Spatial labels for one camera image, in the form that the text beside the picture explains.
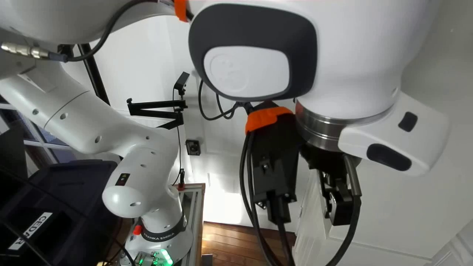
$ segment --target cable connector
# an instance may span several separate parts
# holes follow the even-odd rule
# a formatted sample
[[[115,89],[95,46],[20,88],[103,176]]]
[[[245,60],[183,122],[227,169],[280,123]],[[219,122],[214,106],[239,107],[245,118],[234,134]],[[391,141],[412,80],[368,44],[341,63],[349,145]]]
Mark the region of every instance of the cable connector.
[[[14,44],[8,42],[1,43],[1,49],[12,54],[22,55],[26,57],[33,57],[36,59],[53,60],[60,62],[67,62],[65,54],[54,53],[36,46],[28,46],[22,44]]]

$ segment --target black button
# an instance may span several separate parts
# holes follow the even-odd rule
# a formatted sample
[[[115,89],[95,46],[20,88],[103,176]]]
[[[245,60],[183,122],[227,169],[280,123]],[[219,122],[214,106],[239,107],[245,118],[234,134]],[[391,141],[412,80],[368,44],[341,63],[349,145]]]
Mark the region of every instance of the black button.
[[[407,171],[412,162],[406,156],[382,144],[371,144],[366,152],[368,159],[384,164],[398,171]]]
[[[411,112],[406,112],[404,118],[401,120],[398,126],[406,132],[411,132],[415,124],[417,123],[417,119],[418,118],[415,114]]]

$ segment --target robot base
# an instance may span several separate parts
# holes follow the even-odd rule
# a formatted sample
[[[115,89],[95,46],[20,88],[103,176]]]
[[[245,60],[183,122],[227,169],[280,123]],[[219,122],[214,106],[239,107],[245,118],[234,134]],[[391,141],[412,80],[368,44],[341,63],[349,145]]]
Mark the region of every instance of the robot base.
[[[174,264],[180,261],[191,249],[194,236],[190,229],[190,226],[187,226],[185,231],[180,232],[175,237],[170,240],[163,242],[151,242],[145,240],[141,235],[135,236],[132,231],[128,234],[128,238],[125,243],[125,248],[130,253],[131,257],[135,257],[140,253],[144,252],[146,254],[153,254],[155,251],[159,252],[162,248],[166,249]],[[130,261],[124,253],[121,253],[120,265],[121,266],[131,266]]]

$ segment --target red button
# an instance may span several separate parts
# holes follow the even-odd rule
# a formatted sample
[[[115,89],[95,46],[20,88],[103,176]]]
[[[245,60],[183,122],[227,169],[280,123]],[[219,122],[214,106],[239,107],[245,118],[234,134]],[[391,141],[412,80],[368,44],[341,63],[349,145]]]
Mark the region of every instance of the red button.
[[[136,225],[135,229],[133,230],[133,234],[135,236],[141,235],[142,230],[143,230],[143,227],[141,225]]]

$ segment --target metal connector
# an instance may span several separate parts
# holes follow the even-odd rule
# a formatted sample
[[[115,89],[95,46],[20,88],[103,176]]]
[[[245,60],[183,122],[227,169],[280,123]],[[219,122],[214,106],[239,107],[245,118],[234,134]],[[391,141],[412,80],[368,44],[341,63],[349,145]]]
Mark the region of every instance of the metal connector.
[[[2,42],[1,48],[2,50],[12,54],[33,57],[36,59],[49,59],[49,51],[40,47]]]

